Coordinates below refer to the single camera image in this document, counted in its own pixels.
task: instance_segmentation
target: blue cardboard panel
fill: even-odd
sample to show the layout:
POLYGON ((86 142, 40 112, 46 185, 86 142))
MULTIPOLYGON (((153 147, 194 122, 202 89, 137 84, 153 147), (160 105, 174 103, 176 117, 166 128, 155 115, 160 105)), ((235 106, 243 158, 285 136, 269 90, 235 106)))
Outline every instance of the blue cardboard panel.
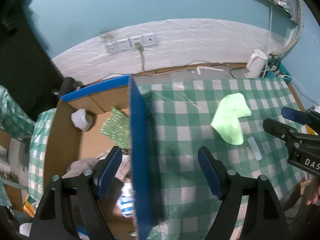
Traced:
POLYGON ((148 150, 145 102, 133 78, 130 78, 130 133, 132 185, 137 216, 139 240, 145 240, 152 230, 150 189, 148 181, 148 150))
POLYGON ((79 89, 72 93, 66 94, 61 97, 65 102, 69 102, 78 98, 86 97, 88 95, 98 93, 101 91, 109 90, 112 88, 122 87, 128 85, 130 75, 125 75, 121 77, 116 77, 112 79, 105 80, 103 82, 79 89))

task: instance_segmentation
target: finger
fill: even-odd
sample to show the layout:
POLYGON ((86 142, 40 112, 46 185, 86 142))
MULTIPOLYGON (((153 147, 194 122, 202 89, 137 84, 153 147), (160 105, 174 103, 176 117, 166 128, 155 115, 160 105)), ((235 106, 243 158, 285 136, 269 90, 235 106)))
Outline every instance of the finger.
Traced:
POLYGON ((316 177, 311 179, 310 191, 307 197, 307 205, 314 204, 318 200, 319 180, 316 177))

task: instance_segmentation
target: white electric kettle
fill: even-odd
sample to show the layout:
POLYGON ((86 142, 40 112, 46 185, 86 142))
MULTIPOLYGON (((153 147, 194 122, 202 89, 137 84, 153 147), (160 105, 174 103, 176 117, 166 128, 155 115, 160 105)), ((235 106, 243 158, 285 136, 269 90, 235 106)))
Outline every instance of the white electric kettle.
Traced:
POLYGON ((268 56, 266 54, 259 49, 255 49, 247 63, 248 72, 244 73, 244 76, 247 78, 258 77, 266 64, 267 59, 268 56))

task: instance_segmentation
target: light green towel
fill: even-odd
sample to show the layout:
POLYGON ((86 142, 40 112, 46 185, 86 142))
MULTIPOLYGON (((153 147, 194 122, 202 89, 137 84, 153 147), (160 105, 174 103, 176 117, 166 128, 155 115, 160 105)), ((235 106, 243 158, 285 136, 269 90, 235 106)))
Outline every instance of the light green towel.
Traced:
POLYGON ((227 143, 240 145, 243 144, 244 139, 238 118, 251 114, 243 94, 227 95, 221 100, 211 126, 227 143))

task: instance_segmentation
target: cardboard box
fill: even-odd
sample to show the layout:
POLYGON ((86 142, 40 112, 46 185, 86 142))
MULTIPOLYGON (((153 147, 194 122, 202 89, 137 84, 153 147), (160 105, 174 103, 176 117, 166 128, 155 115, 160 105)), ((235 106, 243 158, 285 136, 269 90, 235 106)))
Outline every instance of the cardboard box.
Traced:
POLYGON ((0 130, 0 146, 8 150, 10 145, 10 135, 0 130))
POLYGON ((3 184, 4 189, 7 193, 7 196, 12 204, 11 208, 13 210, 23 212, 23 202, 22 202, 22 193, 21 189, 3 184))
MULTIPOLYGON (((105 135, 100 134, 102 124, 111 116, 112 106, 129 115, 135 215, 139 239, 145 240, 153 226, 148 183, 145 104, 130 75, 106 80, 61 98, 48 137, 44 159, 44 187, 52 176, 64 175, 73 161, 96 157, 115 145, 105 135), (94 116, 94 124, 88 132, 76 128, 71 121, 71 114, 81 108, 94 116)), ((129 235, 129 232, 133 231, 132 223, 110 221, 106 214, 110 209, 101 209, 115 238, 134 239, 129 235)))

